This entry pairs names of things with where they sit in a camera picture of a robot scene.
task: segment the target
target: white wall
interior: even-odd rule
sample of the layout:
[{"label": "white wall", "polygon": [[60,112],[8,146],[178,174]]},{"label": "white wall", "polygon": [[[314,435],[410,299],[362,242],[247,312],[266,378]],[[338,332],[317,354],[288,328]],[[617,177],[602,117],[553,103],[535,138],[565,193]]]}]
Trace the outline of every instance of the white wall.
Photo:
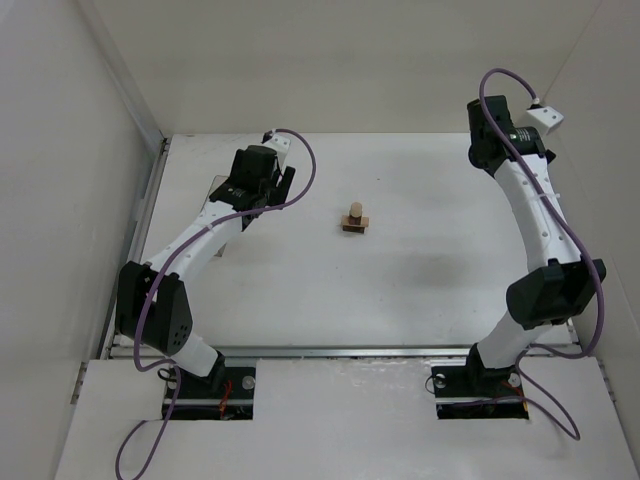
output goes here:
[{"label": "white wall", "polygon": [[0,1],[0,478],[55,471],[144,143],[72,0]]},{"label": "white wall", "polygon": [[[604,0],[547,100],[567,117],[559,131],[566,155],[553,164],[554,183],[569,220],[607,263],[607,324],[597,354],[640,465],[638,25],[638,0]],[[576,324],[583,341],[594,311]]]},{"label": "white wall", "polygon": [[546,91],[600,0],[94,2],[173,134],[466,132],[489,68]]}]

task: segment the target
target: white connector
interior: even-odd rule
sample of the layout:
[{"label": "white connector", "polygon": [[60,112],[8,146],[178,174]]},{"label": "white connector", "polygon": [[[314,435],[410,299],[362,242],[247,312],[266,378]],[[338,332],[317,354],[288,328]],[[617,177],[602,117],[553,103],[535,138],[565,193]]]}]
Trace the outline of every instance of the white connector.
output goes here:
[{"label": "white connector", "polygon": [[278,153],[278,166],[280,167],[280,171],[283,172],[285,167],[285,158],[287,156],[287,153],[289,153],[291,140],[276,133],[273,134],[272,137],[262,145],[265,147],[269,147]]},{"label": "white connector", "polygon": [[556,130],[563,120],[564,115],[555,108],[541,106],[527,110],[521,123],[523,126],[534,127],[544,137]]}]

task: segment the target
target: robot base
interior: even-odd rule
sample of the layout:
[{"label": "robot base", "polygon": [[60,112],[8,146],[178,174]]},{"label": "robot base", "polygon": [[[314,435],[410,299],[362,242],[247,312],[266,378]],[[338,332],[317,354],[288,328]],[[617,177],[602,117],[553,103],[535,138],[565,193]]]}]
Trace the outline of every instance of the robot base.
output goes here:
[{"label": "robot base", "polygon": [[440,419],[529,418],[525,403],[465,405],[476,399],[524,396],[515,367],[485,368],[477,344],[471,347],[465,365],[434,366],[431,378]]},{"label": "robot base", "polygon": [[[222,367],[213,383],[184,370],[178,400],[171,416],[174,420],[251,420],[255,391],[255,367]],[[174,390],[167,383],[162,404],[166,413]]]}]

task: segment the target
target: cable connector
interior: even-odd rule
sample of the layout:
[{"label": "cable connector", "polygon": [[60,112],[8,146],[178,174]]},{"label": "cable connector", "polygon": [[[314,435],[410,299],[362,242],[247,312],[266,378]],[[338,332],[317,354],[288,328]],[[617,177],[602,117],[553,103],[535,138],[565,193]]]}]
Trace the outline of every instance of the cable connector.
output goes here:
[{"label": "cable connector", "polygon": [[541,137],[549,135],[555,131],[564,120],[564,115],[553,107],[545,107],[533,104],[524,113],[522,124],[534,127]]}]

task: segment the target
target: white table surface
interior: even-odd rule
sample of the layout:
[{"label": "white table surface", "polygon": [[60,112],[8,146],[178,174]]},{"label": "white table surface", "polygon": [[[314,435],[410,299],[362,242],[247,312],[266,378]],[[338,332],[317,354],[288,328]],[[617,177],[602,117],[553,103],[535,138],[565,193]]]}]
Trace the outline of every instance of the white table surface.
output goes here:
[{"label": "white table surface", "polygon": [[[198,214],[213,178],[260,135],[176,135],[143,258]],[[522,239],[496,182],[471,166],[467,134],[311,134],[317,180],[299,204],[265,214],[188,291],[213,345],[471,345],[526,274]],[[310,163],[294,140],[290,198]],[[338,227],[352,202],[364,235]],[[565,327],[544,338],[570,343]]]},{"label": "white table surface", "polygon": [[[638,480],[595,359],[523,368],[569,409],[580,442],[533,407],[529,421],[437,420],[426,360],[272,360],[258,363],[254,420],[172,421],[144,478]],[[138,420],[159,418],[163,388],[130,360],[90,362],[56,480],[113,479],[119,445]],[[159,425],[132,437],[125,478]]]}]

